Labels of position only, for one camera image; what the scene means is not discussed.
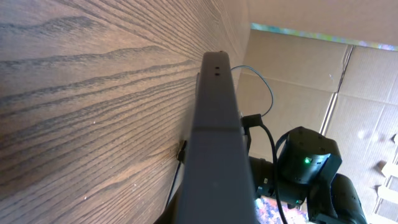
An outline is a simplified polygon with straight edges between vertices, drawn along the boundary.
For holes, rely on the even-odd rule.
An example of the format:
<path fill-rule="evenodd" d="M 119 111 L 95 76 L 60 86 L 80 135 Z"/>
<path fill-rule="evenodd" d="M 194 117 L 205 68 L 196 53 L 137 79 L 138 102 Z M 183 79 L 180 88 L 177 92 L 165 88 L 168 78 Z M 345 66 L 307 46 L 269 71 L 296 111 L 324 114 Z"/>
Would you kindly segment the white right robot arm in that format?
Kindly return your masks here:
<path fill-rule="evenodd" d="M 258 197 L 279 198 L 289 208 L 306 203 L 313 223 L 366 223 L 352 181 L 338 173 L 342 159 L 336 141 L 297 127 L 276 146 L 282 148 L 276 163 L 249 159 Z"/>

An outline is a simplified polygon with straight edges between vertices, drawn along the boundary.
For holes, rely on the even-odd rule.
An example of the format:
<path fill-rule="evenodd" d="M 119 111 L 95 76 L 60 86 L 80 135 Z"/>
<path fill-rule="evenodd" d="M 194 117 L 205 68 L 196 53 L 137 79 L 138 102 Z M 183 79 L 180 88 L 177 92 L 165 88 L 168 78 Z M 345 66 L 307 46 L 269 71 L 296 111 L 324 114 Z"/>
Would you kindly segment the Samsung Galaxy smartphone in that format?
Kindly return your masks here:
<path fill-rule="evenodd" d="M 256 223 L 254 186 L 226 52 L 203 56 L 174 223 Z"/>

